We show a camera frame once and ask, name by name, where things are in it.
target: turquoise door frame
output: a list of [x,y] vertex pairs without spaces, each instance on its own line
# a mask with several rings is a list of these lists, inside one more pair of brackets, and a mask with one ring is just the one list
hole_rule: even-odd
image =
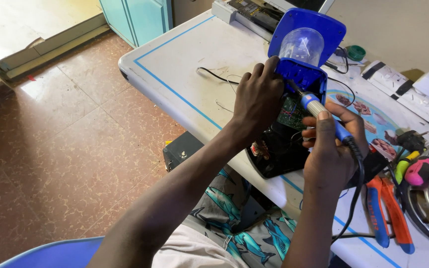
[[171,0],[100,0],[109,26],[133,47],[173,27]]

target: tiled floor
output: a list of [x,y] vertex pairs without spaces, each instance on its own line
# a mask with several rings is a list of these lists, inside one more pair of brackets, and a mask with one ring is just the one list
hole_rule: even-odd
[[104,235],[166,173],[161,149],[184,129],[120,75],[130,50],[105,34],[0,102],[0,263]]

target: orange pliers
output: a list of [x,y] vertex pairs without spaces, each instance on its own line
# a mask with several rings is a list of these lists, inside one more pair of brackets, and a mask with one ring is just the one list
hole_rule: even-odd
[[382,247],[390,245],[389,229],[385,216],[383,214],[380,198],[383,198],[385,207],[390,214],[390,219],[395,232],[396,240],[402,250],[407,254],[415,252],[415,246],[411,240],[410,231],[397,200],[393,196],[393,183],[387,178],[375,176],[373,180],[366,184],[367,186],[367,208],[370,215],[370,222],[375,232],[375,240]]

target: green circuit board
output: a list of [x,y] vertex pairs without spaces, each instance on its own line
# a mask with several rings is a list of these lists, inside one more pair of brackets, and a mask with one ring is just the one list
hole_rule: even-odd
[[277,117],[277,122],[301,131],[307,128],[302,124],[302,118],[306,116],[312,116],[312,114],[302,107],[300,101],[287,97],[281,113]]

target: white table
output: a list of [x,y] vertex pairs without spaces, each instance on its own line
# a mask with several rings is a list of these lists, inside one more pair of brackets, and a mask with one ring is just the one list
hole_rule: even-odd
[[[119,67],[135,88],[207,143],[232,116],[215,100],[232,110],[235,94],[228,83],[196,68],[211,69],[222,77],[243,75],[255,64],[265,62],[268,46],[266,40],[238,22],[227,24],[207,11],[124,55]],[[325,71],[347,83],[357,96],[381,107],[397,124],[403,122],[400,127],[405,130],[429,131],[423,119],[361,78],[359,67],[352,67],[348,75]],[[331,81],[328,88],[342,89]],[[301,171],[265,180],[254,170],[245,151],[228,164],[289,215],[298,217],[304,187]],[[333,234],[347,220],[352,194],[349,191],[339,200]],[[389,248],[382,248],[371,238],[340,239],[331,249],[352,267],[425,267],[429,265],[429,240],[409,221],[408,225],[416,248],[413,255],[405,254],[394,241]],[[358,202],[348,232],[373,233],[368,226],[363,205]]]

